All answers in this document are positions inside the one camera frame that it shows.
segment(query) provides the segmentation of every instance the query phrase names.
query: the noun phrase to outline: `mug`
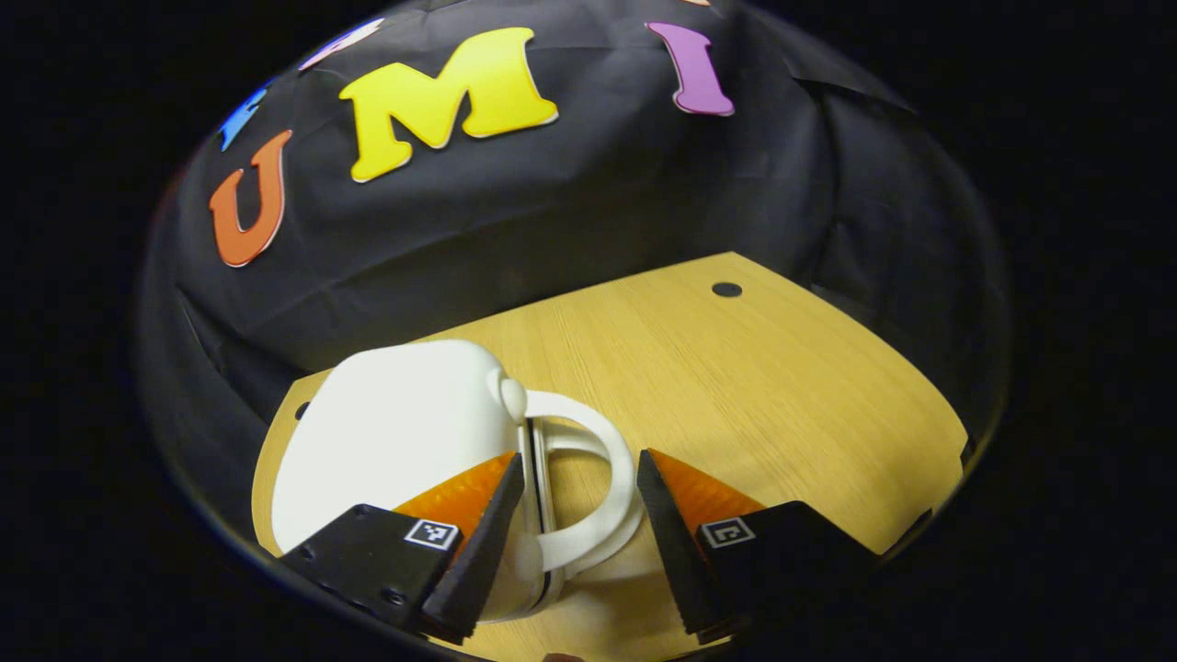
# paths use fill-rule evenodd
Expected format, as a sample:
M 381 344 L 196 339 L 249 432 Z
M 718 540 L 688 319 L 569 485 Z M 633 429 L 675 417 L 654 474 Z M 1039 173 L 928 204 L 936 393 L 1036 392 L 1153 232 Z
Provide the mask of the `mug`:
M 585 430 L 553 425 L 565 418 Z M 556 529 L 547 458 L 591 452 L 610 463 L 609 492 Z M 624 545 L 640 522 L 633 459 L 597 410 L 531 391 L 467 340 L 412 343 L 341 362 L 311 399 L 274 478 L 271 522 L 282 554 L 355 504 L 386 510 L 505 452 L 523 455 L 524 490 L 480 621 L 526 616 L 563 582 Z

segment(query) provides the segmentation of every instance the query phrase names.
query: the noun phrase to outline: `wooden tabletop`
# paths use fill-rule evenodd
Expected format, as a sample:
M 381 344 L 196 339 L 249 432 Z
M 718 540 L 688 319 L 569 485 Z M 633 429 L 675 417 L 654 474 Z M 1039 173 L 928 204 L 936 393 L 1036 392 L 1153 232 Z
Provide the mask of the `wooden tabletop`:
M 736 297 L 712 291 L 734 283 Z M 528 389 L 607 416 L 634 461 L 654 448 L 766 505 L 809 503 L 883 552 L 959 482 L 965 431 L 935 386 L 857 322 L 736 253 L 596 285 L 421 340 L 464 338 Z M 270 491 L 293 411 L 330 371 L 297 382 L 258 461 L 254 523 L 272 552 Z M 551 462 L 560 527 L 604 497 L 609 468 Z M 545 611 L 480 624 L 465 653 L 658 661 L 699 648 L 683 631 L 649 521 L 616 556 L 565 584 Z

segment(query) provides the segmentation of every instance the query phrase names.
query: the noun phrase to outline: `black background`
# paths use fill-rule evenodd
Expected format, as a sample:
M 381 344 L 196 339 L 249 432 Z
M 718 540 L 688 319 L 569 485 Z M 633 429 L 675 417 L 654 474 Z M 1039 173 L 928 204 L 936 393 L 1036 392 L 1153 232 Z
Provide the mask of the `black background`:
M 36 2 L 8 21 L 16 650 L 404 657 L 213 537 L 168 483 L 125 368 L 142 233 L 169 177 L 274 71 L 384 5 Z M 1144 379 L 1171 351 L 1142 350 L 1171 337 L 1172 31 L 1161 2 L 1056 5 L 770 5 L 892 85 L 965 164 L 992 199 L 1017 309 L 1009 413 L 973 479 L 857 610 L 794 629 L 778 654 L 1072 657 L 1161 641 L 1166 517 L 1128 495 L 1171 475 L 1151 457 L 1145 397 L 1166 388 Z

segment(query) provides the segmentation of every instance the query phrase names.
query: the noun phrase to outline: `white ceramic cup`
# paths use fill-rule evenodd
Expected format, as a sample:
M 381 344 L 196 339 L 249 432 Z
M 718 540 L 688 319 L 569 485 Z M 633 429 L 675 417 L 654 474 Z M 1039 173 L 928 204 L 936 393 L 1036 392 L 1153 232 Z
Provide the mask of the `white ceramic cup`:
M 546 441 L 527 419 L 566 418 Z M 579 450 L 610 463 L 600 505 L 553 530 L 547 455 Z M 633 458 L 600 412 L 558 393 L 528 391 L 466 340 L 397 345 L 354 355 L 327 376 L 291 437 L 274 481 L 272 524 L 282 554 L 348 508 L 392 510 L 505 452 L 524 455 L 525 488 L 483 621 L 525 616 L 560 584 L 620 549 L 640 522 Z

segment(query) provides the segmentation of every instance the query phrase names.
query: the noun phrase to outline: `orange letter u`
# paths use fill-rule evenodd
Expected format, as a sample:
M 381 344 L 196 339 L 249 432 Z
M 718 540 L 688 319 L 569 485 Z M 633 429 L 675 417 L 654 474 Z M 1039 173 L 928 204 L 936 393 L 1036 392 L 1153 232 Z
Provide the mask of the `orange letter u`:
M 286 191 L 282 183 L 282 146 L 291 139 L 292 131 L 284 131 L 262 145 L 250 164 L 258 168 L 258 190 L 261 206 L 258 220 L 248 230 L 241 230 L 237 213 L 237 185 L 245 171 L 238 170 L 217 187 L 208 210 L 213 212 L 213 231 L 217 250 L 225 264 L 239 267 L 253 262 L 270 247 L 282 224 L 286 207 Z

